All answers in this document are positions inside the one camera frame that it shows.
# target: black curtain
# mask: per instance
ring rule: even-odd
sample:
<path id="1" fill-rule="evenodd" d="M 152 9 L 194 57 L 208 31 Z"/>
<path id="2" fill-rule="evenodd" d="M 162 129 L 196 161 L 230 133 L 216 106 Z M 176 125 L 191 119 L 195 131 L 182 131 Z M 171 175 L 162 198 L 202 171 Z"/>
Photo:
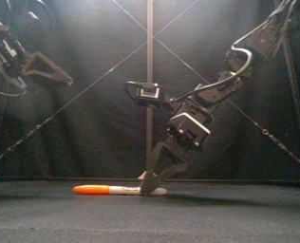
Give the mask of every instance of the black curtain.
<path id="1" fill-rule="evenodd" d="M 154 41 L 154 82 L 179 97 L 204 80 L 212 81 L 231 43 L 263 21 L 274 6 L 270 0 L 154 2 L 154 33 L 164 44 Z M 44 3 L 52 29 L 41 40 L 21 39 L 21 43 L 28 51 L 40 50 L 75 83 L 67 88 L 33 79 L 27 81 L 23 97 L 7 98 L 0 154 L 52 119 L 3 157 L 0 175 L 136 178 L 144 170 L 146 115 L 123 84 L 146 82 L 146 0 Z M 31 8 L 40 21 L 49 21 L 43 9 Z M 255 66 L 230 100 L 250 119 L 228 102 L 219 105 L 203 151 L 175 178 L 298 179 L 300 164 L 252 124 L 267 129 L 300 158 L 300 124 L 282 51 Z M 168 113 L 159 109 L 154 114 L 156 143 L 166 139 Z"/>

